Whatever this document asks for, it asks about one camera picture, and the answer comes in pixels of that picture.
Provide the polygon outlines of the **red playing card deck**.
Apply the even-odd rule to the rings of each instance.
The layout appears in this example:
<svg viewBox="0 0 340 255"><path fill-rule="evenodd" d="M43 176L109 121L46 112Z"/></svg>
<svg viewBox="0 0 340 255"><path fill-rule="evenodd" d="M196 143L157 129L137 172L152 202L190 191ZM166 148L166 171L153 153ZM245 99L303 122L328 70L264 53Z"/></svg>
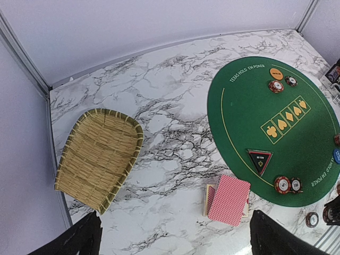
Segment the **red playing card deck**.
<svg viewBox="0 0 340 255"><path fill-rule="evenodd" d="M210 220L239 226L251 184L228 175L218 179L214 198L208 213Z"/></svg>

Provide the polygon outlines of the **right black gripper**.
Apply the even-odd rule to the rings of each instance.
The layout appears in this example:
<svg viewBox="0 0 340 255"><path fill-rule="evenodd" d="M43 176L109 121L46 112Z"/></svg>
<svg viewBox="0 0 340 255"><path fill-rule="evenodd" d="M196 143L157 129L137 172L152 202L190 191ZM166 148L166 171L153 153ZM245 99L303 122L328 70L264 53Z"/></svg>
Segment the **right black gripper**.
<svg viewBox="0 0 340 255"><path fill-rule="evenodd" d="M327 225L340 225L339 198L325 204L322 217Z"/></svg>

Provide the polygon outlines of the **red chips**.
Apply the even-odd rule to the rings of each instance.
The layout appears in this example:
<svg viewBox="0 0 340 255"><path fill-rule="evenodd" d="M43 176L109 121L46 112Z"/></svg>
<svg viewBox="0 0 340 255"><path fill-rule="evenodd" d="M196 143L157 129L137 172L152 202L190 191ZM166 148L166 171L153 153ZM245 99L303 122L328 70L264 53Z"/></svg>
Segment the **red chips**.
<svg viewBox="0 0 340 255"><path fill-rule="evenodd" d="M340 134L339 133L334 136L334 143L335 145L340 146Z"/></svg>
<svg viewBox="0 0 340 255"><path fill-rule="evenodd" d="M277 80L270 81L268 84L268 88L273 92L273 93L280 93L284 91L284 86L281 82Z"/></svg>
<svg viewBox="0 0 340 255"><path fill-rule="evenodd" d="M274 188L280 194L287 194L291 190L291 182L285 176L279 176L274 181Z"/></svg>

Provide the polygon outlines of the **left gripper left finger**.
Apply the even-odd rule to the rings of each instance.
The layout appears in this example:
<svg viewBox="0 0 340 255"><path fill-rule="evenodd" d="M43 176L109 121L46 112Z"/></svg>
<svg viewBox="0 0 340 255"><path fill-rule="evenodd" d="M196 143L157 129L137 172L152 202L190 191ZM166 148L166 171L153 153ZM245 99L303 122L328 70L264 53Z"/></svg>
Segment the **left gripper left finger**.
<svg viewBox="0 0 340 255"><path fill-rule="evenodd" d="M99 254L103 228L93 211L85 215L56 239L31 254Z"/></svg>

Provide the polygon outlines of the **black poker chip stack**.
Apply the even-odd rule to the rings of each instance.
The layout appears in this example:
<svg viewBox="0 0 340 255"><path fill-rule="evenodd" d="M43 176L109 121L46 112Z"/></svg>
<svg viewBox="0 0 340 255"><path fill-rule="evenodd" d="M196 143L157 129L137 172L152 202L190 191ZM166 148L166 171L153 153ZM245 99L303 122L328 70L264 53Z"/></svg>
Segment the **black poker chip stack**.
<svg viewBox="0 0 340 255"><path fill-rule="evenodd" d="M309 228L316 227L319 223L318 214L316 212L307 213L306 218L305 218L305 223L306 223L307 227L309 227Z"/></svg>

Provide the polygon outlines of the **orange big blind button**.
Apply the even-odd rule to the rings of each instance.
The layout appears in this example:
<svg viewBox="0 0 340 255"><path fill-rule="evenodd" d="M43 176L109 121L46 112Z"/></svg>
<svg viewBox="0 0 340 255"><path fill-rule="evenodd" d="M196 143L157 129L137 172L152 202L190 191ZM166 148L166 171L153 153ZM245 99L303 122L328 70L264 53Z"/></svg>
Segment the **orange big blind button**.
<svg viewBox="0 0 340 255"><path fill-rule="evenodd" d="M269 70L270 75L275 79L275 80L282 80L283 79L283 74L279 69L276 68L271 68Z"/></svg>

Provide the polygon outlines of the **triangular all-in dealer button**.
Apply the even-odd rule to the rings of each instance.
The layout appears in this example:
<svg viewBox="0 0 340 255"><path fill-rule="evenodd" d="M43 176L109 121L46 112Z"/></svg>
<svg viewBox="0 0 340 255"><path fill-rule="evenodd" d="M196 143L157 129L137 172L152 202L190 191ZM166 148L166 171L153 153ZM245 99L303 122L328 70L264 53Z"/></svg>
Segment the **triangular all-in dealer button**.
<svg viewBox="0 0 340 255"><path fill-rule="evenodd" d="M263 176L272 156L272 151L247 149L248 155L253 162L259 176Z"/></svg>

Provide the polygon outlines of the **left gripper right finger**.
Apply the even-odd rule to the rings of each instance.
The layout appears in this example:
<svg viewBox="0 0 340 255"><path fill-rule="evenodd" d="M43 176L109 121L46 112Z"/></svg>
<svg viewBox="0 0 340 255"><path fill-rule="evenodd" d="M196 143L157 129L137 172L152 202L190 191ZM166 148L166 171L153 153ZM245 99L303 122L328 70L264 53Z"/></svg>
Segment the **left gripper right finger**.
<svg viewBox="0 0 340 255"><path fill-rule="evenodd" d="M294 236L261 210L253 212L250 236L253 254L326 254Z"/></svg>

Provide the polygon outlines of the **blue small blind button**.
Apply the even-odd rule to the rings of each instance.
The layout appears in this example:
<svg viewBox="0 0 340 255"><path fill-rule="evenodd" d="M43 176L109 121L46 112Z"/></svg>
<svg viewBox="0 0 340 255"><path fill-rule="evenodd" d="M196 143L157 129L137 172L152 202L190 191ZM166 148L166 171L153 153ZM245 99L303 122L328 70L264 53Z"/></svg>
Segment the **blue small blind button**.
<svg viewBox="0 0 340 255"><path fill-rule="evenodd" d="M337 164L340 164L340 150L339 149L336 148L333 150L333 158Z"/></svg>

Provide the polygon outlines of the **red poker chip stack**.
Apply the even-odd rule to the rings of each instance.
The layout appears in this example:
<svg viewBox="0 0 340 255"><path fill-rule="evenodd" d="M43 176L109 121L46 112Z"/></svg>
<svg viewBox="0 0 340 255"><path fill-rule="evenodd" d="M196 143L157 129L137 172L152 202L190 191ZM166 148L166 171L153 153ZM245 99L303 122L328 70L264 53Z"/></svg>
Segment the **red poker chip stack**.
<svg viewBox="0 0 340 255"><path fill-rule="evenodd" d="M336 191L337 194L340 195L340 183L337 184Z"/></svg>

